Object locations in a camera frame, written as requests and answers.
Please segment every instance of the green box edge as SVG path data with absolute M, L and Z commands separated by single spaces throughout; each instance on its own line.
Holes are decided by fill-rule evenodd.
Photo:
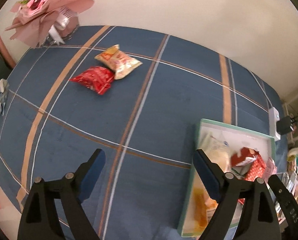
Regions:
M 199 125 L 197 125 L 196 127 L 196 131 L 195 131 L 195 144 L 197 146 L 198 144 L 198 138 L 199 138 L 199 132 L 200 132 L 200 126 L 201 123 L 209 123 L 209 124 L 213 124 L 213 125 L 218 125 L 218 126 L 222 126 L 222 127 L 227 127 L 230 129 L 234 129 L 234 130 L 238 130 L 238 131 L 242 131 L 242 132 L 247 132 L 256 136 L 260 136 L 263 138 L 267 138 L 270 139 L 271 141 L 271 158 L 276 161 L 276 144 L 275 144 L 275 139 L 272 136 L 263 134 L 263 133 L 259 133 L 253 130 L 249 130 L 246 128 L 242 128 L 242 127 L 238 127 L 232 124 L 227 124 L 227 123 L 223 123 L 223 122 L 218 122 L 218 121 L 214 121 L 214 120 L 209 120 L 209 119 L 201 119 L 199 122 Z M 188 208 L 188 203 L 189 203 L 189 198 L 190 198 L 190 192 L 191 192 L 191 188 L 192 188 L 192 183 L 193 183 L 193 176 L 194 176 L 194 169 L 193 169 L 193 163 L 191 163 L 191 169 L 190 169 L 190 176 L 189 176 L 189 183 L 188 183 L 188 188 L 187 188 L 187 192 L 186 192 L 186 197 L 185 197 L 185 201 L 184 201 L 184 205 L 182 208 L 182 212 L 181 212 L 181 216 L 180 216 L 180 220 L 179 220 L 179 224 L 178 224 L 178 233 L 181 237 L 195 237 L 195 236 L 199 236 L 202 232 L 193 232 L 193 233 L 183 233 L 182 229 L 184 226 L 184 221 L 185 221 L 185 216 L 186 216 L 186 211 Z M 236 227 L 238 225 L 238 223 L 234 223 L 232 225 L 229 226 L 230 228 Z

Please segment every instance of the red snack bag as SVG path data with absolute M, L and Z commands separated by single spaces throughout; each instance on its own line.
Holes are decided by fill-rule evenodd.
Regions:
M 77 82 L 99 95 L 103 95 L 110 87 L 114 80 L 114 73 L 105 67 L 91 67 L 80 75 L 71 78 L 70 81 Z
M 256 155 L 259 152 L 254 149 L 243 147 L 239 153 L 231 156 L 231 166 L 245 166 L 256 160 Z
M 261 178 L 267 168 L 266 163 L 262 159 L 260 154 L 256 155 L 257 159 L 252 163 L 249 171 L 246 173 L 244 180 L 254 181 L 256 178 Z M 238 200 L 241 204 L 244 203 L 245 199 Z

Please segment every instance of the red gift wrap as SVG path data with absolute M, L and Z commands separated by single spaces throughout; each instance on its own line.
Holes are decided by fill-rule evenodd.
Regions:
M 91 67 L 80 75 L 71 78 L 70 81 L 77 82 L 99 95 L 103 95 L 114 81 L 114 73 L 105 67 Z
M 267 168 L 266 163 L 262 159 L 260 154 L 257 154 L 257 159 L 252 163 L 249 171 L 246 173 L 244 180 L 254 181 L 256 178 L 261 178 L 264 175 L 264 172 Z M 245 201 L 244 198 L 238 200 L 241 204 Z

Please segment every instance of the blue patterned fabric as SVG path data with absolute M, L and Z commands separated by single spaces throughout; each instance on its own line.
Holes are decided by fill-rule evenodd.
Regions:
M 29 190 L 34 177 L 62 178 L 101 148 L 106 164 L 83 203 L 100 239 L 180 240 L 176 228 L 196 124 L 202 118 L 223 122 L 226 110 L 231 124 L 268 134 L 265 95 L 244 67 L 217 52 L 162 33 L 119 26 L 109 27 L 84 48 L 59 87 L 52 88 L 101 28 L 80 27 L 63 46 L 30 49 L 12 71 L 6 114 L 0 117 L 0 186 L 20 210 L 16 196 L 21 183 L 26 181 Z M 114 81 L 103 96 L 68 81 L 101 65 L 94 57 L 115 44 L 143 64 Z M 224 73 L 229 80 L 225 86 Z M 267 84 L 264 89 L 281 111 L 277 93 Z M 50 103 L 41 109 L 50 91 Z M 24 153 L 37 115 L 40 122 L 30 135 L 32 148 L 24 174 Z M 276 153 L 279 171 L 286 169 L 286 154 L 287 141 L 282 137 Z M 73 239 L 60 202 L 56 206 L 66 237 Z

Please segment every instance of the flower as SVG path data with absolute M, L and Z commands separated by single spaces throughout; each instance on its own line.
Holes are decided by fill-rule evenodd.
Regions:
M 29 11 L 28 11 L 29 16 L 38 12 L 46 1 L 47 0 L 30 0 L 26 5 L 29 8 Z

